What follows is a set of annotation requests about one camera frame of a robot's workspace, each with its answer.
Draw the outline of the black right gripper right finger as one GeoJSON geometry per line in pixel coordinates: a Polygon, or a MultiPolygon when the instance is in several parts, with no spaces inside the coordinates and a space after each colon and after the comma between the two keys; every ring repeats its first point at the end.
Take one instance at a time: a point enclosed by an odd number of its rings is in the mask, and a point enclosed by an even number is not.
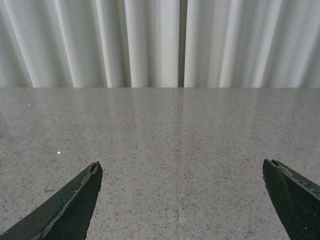
{"type": "Polygon", "coordinates": [[[277,160],[265,159],[263,180],[291,240],[320,238],[320,186],[277,160]]]}

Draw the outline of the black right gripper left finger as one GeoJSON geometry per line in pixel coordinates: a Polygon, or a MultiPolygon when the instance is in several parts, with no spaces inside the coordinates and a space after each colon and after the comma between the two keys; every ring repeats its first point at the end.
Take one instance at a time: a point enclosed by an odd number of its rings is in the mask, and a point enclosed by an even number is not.
{"type": "Polygon", "coordinates": [[[103,170],[93,162],[29,215],[0,235],[2,240],[84,240],[96,206],[103,170]]]}

